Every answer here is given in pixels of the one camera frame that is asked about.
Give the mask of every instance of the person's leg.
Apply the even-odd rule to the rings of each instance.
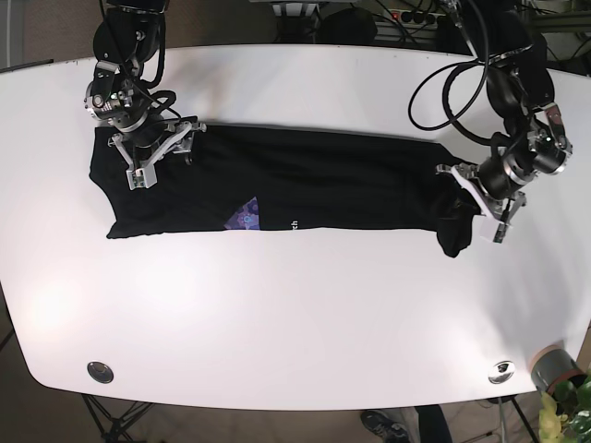
[[[417,406],[418,433],[421,443],[452,443],[450,428],[438,404]]]
[[[406,429],[394,422],[386,413],[380,410],[370,410],[361,413],[361,423],[366,429],[384,443],[410,443]]]

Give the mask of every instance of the shoe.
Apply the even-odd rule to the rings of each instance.
[[[389,443],[408,443],[408,432],[399,424],[394,422],[386,413],[378,410],[364,411],[361,413],[361,423],[366,429]]]

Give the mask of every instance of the white table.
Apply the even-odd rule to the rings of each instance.
[[[417,83],[457,60],[352,47],[183,49],[167,53],[162,88],[178,94],[177,111],[206,121],[432,137],[480,161],[487,151],[453,129],[422,133],[406,117]],[[552,74],[575,149],[566,172],[526,189],[504,245],[476,235],[451,259],[421,231],[107,240],[115,218],[88,178],[95,122],[82,99],[93,67],[0,76],[0,281],[43,385],[194,406],[362,409],[529,391],[531,355],[555,341],[577,355],[591,318],[586,78]],[[456,105],[478,76],[456,80]],[[416,104],[424,124],[444,120],[442,81]],[[464,121],[484,135],[501,129],[484,94]],[[488,372],[502,360],[517,371],[494,386]],[[113,383],[90,378],[91,361],[108,364]]]

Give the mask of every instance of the flower pot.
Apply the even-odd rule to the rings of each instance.
[[[529,372],[537,390],[553,395],[556,385],[571,380],[578,388],[586,379],[573,358],[559,346],[540,351],[529,365]]]

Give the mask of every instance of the purple print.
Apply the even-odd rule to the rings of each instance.
[[[223,226],[228,230],[253,230],[260,231],[259,203],[254,197],[246,205],[236,211],[230,220]]]

